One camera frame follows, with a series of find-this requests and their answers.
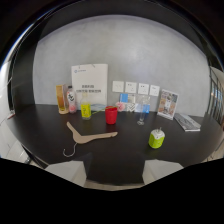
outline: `plastic cup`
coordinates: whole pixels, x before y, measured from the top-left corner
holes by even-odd
[[[116,107],[106,107],[105,108],[106,123],[115,124],[117,120],[117,108]]]

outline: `wooden hanger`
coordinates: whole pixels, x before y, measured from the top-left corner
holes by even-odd
[[[105,134],[99,134],[99,135],[82,136],[75,130],[74,127],[72,127],[72,125],[69,122],[67,122],[67,126],[73,133],[74,141],[78,144],[84,144],[84,143],[90,142],[94,139],[110,138],[110,137],[114,137],[118,134],[117,132],[111,132],[111,133],[105,133]]]

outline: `bottle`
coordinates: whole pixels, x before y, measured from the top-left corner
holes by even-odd
[[[74,114],[77,111],[77,106],[75,103],[75,94],[73,92],[72,86],[68,86],[67,99],[69,103],[69,112]]]
[[[82,118],[84,120],[89,120],[91,118],[91,108],[88,99],[88,94],[86,92],[82,93],[82,99],[80,105],[81,105]]]

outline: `product display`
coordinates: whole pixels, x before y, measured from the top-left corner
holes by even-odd
[[[77,110],[77,106],[75,103],[75,93],[73,92],[72,86],[68,87],[67,99],[68,99],[68,103],[69,103],[69,112],[71,114],[74,114]]]
[[[201,125],[185,114],[175,114],[175,120],[180,124],[184,131],[200,131]]]
[[[82,93],[82,99],[80,102],[82,118],[89,120],[91,118],[91,106],[88,99],[88,93]]]
[[[162,90],[157,115],[173,120],[177,107],[178,94],[168,90]]]
[[[152,148],[157,149],[162,146],[164,138],[165,138],[165,134],[161,130],[161,128],[153,130],[149,137],[149,145]]]

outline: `floor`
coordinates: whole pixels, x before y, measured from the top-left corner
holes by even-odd
[[[207,159],[202,161],[202,163],[209,162],[209,161],[216,160],[216,159],[221,159],[223,157],[224,157],[224,141],[220,145],[219,149],[216,150],[215,152],[213,152]],[[30,165],[39,167],[34,161],[31,161]],[[118,190],[136,189],[136,188],[140,188],[143,186],[144,185],[110,186],[110,185],[98,184],[98,183],[94,183],[92,181],[86,180],[84,188],[95,189],[95,190],[106,190],[106,191],[118,191]]]

